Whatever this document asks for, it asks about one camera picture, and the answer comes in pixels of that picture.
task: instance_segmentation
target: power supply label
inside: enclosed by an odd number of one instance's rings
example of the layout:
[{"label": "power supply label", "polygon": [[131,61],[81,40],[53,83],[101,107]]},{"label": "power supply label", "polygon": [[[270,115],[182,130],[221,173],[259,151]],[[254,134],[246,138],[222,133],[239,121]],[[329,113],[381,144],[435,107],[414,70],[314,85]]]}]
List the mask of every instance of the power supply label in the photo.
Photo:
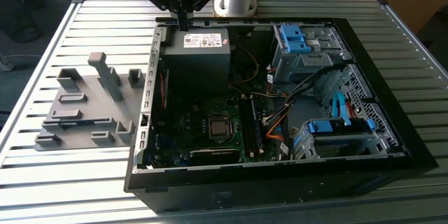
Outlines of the power supply label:
[{"label": "power supply label", "polygon": [[185,48],[222,47],[222,34],[186,34]]}]

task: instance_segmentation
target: sticker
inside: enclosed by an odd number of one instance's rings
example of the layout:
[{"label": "sticker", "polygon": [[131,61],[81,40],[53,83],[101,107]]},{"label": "sticker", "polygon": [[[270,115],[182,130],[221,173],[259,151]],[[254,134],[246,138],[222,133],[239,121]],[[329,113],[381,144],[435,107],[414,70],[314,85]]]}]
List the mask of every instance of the sticker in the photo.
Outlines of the sticker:
[{"label": "sticker", "polygon": [[285,154],[289,155],[290,148],[289,148],[289,146],[285,143],[282,143],[282,145],[281,145],[281,150],[285,152]]},{"label": "sticker", "polygon": [[315,40],[307,40],[307,44],[309,45],[319,45],[319,40],[315,39]]},{"label": "sticker", "polygon": [[185,48],[222,47],[222,34],[186,34]]},{"label": "sticker", "polygon": [[230,205],[234,202],[233,191],[221,191],[214,193],[214,203],[219,205]]},{"label": "sticker", "polygon": [[269,83],[274,84],[274,75],[273,74],[269,75]]}]

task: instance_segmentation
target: motherboard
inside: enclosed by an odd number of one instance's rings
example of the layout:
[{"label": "motherboard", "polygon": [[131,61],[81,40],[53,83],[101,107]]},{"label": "motherboard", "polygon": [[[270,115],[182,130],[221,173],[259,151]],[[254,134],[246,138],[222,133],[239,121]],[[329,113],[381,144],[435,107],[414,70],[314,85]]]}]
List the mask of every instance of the motherboard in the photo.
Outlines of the motherboard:
[{"label": "motherboard", "polygon": [[151,155],[157,167],[182,167],[273,161],[278,143],[262,137],[267,116],[265,98],[173,99],[159,117]]}]

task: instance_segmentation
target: metal slotted table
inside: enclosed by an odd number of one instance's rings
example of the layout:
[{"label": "metal slotted table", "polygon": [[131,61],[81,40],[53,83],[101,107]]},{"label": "metal slotted table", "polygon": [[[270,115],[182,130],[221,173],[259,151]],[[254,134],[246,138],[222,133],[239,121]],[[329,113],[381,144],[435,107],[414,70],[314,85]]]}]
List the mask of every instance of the metal slotted table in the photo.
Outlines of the metal slotted table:
[{"label": "metal slotted table", "polygon": [[[211,16],[209,5],[197,16]],[[34,150],[63,67],[94,74],[90,52],[118,73],[147,71],[155,18],[147,0],[73,3],[0,134],[0,221],[6,223],[446,223],[448,220],[448,75],[397,14],[377,1],[259,0],[261,17],[343,17],[394,90],[441,168],[359,198],[157,215],[123,191],[129,147]]]}]

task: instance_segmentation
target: ram slot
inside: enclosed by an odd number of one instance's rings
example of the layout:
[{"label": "ram slot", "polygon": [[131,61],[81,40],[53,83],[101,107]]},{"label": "ram slot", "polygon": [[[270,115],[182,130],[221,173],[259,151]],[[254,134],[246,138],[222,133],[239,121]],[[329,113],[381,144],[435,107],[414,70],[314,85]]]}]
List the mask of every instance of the ram slot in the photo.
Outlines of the ram slot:
[{"label": "ram slot", "polygon": [[251,98],[251,106],[253,106],[253,115],[254,115],[254,123],[255,123],[255,130],[257,130],[258,147],[259,147],[259,152],[263,153],[265,151],[263,151],[261,121],[258,117],[258,107],[255,106],[254,98]]},{"label": "ram slot", "polygon": [[258,126],[254,118],[254,109],[250,98],[242,98],[239,101],[242,130],[245,137],[246,156],[255,157],[259,155],[258,143]]}]

